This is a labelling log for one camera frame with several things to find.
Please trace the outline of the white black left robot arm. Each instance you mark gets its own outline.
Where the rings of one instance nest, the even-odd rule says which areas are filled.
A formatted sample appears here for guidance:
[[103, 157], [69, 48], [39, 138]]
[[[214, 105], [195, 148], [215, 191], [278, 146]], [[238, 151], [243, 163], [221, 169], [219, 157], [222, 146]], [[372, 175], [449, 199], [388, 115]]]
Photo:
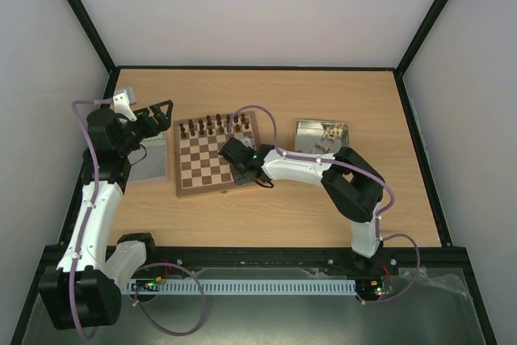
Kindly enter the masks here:
[[94, 100], [92, 105], [95, 110], [78, 118], [87, 144], [78, 218], [61, 260], [46, 270], [39, 284], [54, 327], [79, 334], [116, 323], [122, 292], [153, 245], [152, 237], [143, 233], [135, 240], [125, 238], [107, 254], [112, 222], [132, 169], [128, 156], [145, 138], [165, 132], [173, 111], [171, 100], [134, 111], [122, 96]]

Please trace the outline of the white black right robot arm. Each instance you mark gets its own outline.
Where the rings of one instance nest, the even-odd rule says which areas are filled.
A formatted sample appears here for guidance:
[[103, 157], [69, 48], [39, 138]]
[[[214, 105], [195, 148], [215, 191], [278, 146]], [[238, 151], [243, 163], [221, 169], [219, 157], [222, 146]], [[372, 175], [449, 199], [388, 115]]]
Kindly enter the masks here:
[[376, 212], [383, 199], [384, 179], [358, 153], [341, 147], [334, 154], [278, 151], [273, 145], [258, 149], [230, 138], [219, 151], [233, 170], [261, 187], [291, 180], [322, 187], [336, 209], [351, 222], [350, 265], [368, 274], [380, 265]]

